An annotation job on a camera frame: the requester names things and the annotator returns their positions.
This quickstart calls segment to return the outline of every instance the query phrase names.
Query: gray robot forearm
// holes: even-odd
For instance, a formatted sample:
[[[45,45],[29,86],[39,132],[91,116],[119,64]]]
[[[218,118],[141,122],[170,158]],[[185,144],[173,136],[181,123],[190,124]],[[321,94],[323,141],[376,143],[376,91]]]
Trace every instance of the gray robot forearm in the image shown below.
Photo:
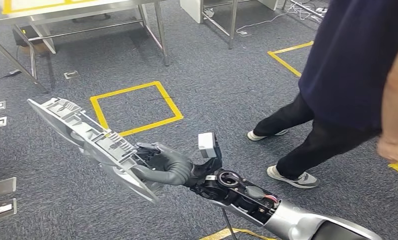
[[[263,227],[283,240],[382,240],[358,224],[314,213],[287,200],[280,201]]]

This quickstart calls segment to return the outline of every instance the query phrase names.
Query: white sole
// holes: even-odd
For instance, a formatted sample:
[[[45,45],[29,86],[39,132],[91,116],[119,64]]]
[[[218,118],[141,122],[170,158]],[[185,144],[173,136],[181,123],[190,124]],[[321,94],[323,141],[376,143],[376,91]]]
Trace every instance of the white sole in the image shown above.
[[[254,141],[254,142],[257,142],[257,141],[259,141],[259,140],[263,140],[263,139],[266,138],[266,136],[263,136],[263,137],[254,137],[252,134],[253,134],[252,131],[248,132],[248,133],[247,133],[247,138],[248,138],[249,140],[251,140],[251,141]]]
[[[292,185],[292,186],[294,186],[294,187],[296,187],[296,188],[299,188],[299,189],[312,189],[312,188],[317,187],[317,186],[302,186],[302,185],[298,185],[298,184],[296,184],[296,183],[290,181],[289,179],[286,179],[286,178],[284,178],[284,177],[282,177],[282,176],[277,176],[277,175],[275,175],[274,173],[272,173],[272,171],[270,170],[270,168],[271,168],[271,167],[269,167],[269,168],[266,169],[266,174],[267,174],[270,178],[272,178],[272,179],[280,180],[280,181],[286,182],[286,183],[288,183],[288,184],[290,184],[290,185]]]

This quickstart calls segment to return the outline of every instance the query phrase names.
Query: white table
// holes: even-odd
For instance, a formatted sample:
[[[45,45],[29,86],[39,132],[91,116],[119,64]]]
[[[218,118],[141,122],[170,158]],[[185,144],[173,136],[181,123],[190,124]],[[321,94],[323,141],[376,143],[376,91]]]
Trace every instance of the white table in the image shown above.
[[[31,73],[28,72],[19,62],[15,59],[1,44],[0,52],[12,63],[12,65],[21,70],[22,73],[28,77],[41,91],[48,92],[37,80],[36,70],[36,55],[34,45],[31,41],[43,40],[49,47],[52,53],[55,52],[55,46],[53,45],[52,38],[63,37],[71,34],[84,33],[87,31],[100,30],[111,27],[118,27],[127,24],[140,23],[143,25],[146,31],[152,36],[158,47],[163,53],[163,62],[166,66],[170,64],[168,59],[168,53],[166,48],[166,41],[164,36],[164,25],[162,21],[161,5],[160,2],[164,0],[91,0],[85,2],[78,2],[73,4],[62,4],[55,5],[40,9],[29,9],[8,14],[3,14],[4,6],[2,0],[0,0],[0,26],[13,25],[13,29],[21,36],[21,38],[28,44],[30,49],[30,60],[31,60]],[[156,21],[158,26],[159,39],[153,34],[146,15],[146,9],[144,4],[154,3],[156,12]],[[83,18],[88,16],[94,16],[98,14],[105,14],[117,11],[123,11],[128,9],[138,8],[139,17],[136,20],[121,22],[108,26],[96,27],[91,29],[84,29],[71,32],[63,32],[59,34],[51,35],[49,30],[45,27],[45,24],[52,22],[59,22],[68,19]],[[33,26],[39,37],[28,39],[22,32],[17,24],[28,23]]]

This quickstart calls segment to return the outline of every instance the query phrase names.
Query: sneaker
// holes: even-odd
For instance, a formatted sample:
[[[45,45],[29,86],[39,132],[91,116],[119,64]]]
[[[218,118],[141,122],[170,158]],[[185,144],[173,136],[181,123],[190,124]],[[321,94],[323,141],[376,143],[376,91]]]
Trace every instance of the sneaker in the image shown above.
[[[302,173],[302,175],[295,180],[285,178],[284,176],[280,175],[279,171],[277,171],[276,165],[267,168],[266,173],[273,179],[286,182],[300,189],[312,189],[320,184],[320,180],[307,172]]]
[[[286,134],[287,132],[288,132],[288,130],[284,129],[284,130],[281,130],[280,132],[277,132],[276,134],[274,134],[274,136],[281,136],[281,135]],[[259,141],[259,140],[262,140],[262,139],[264,139],[266,137],[267,136],[257,136],[257,135],[255,135],[253,130],[247,133],[247,138],[249,140],[251,140],[251,141]]]

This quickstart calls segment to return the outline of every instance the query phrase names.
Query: silver arm casing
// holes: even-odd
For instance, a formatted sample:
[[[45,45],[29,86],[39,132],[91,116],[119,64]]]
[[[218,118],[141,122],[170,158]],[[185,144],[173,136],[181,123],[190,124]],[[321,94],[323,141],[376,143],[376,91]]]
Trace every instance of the silver arm casing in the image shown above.
[[[259,227],[265,228],[283,240],[311,240],[320,226],[326,221],[367,239],[383,240],[379,235],[358,224],[340,217],[326,216],[308,211],[288,202],[287,200],[280,201],[275,213],[266,223],[256,220],[245,211],[242,211],[232,204],[227,206],[217,201],[211,200],[211,202],[226,211],[247,219],[249,222]]]

